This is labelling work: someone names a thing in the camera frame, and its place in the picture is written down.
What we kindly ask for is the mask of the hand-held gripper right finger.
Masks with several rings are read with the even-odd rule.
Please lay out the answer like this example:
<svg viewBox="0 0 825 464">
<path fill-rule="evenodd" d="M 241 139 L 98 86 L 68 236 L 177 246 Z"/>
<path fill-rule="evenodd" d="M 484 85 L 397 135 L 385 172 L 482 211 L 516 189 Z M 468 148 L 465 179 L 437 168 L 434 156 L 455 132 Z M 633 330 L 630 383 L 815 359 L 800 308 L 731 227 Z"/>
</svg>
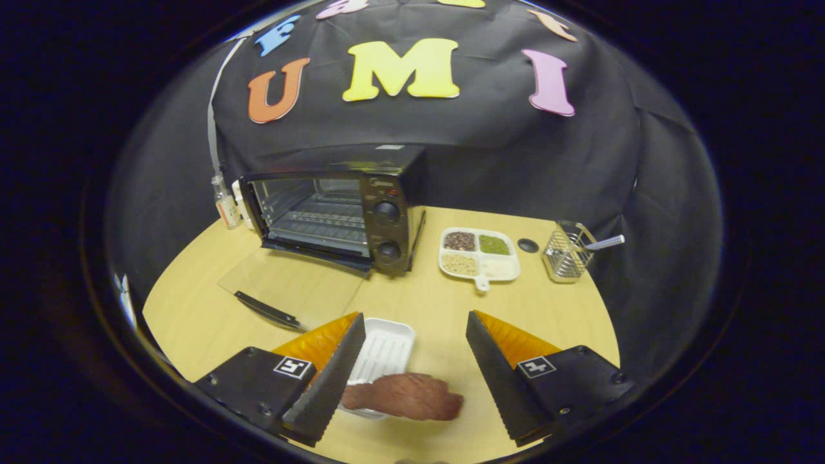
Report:
<svg viewBox="0 0 825 464">
<path fill-rule="evenodd" d="M 469 313 L 466 338 L 519 447 L 575 434 L 636 387 L 590 347 L 560 349 L 481 311 Z"/>
</svg>

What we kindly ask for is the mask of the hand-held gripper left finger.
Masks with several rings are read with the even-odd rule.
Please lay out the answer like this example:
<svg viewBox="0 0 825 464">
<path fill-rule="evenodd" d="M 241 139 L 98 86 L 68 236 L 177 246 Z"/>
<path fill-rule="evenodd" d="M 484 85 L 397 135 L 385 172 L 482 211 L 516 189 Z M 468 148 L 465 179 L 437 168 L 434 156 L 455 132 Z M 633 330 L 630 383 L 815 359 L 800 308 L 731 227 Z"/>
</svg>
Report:
<svg viewBox="0 0 825 464">
<path fill-rule="evenodd" d="M 365 341 L 350 313 L 280 347 L 245 347 L 195 382 L 206 396 L 270 435 L 321 440 Z"/>
</svg>

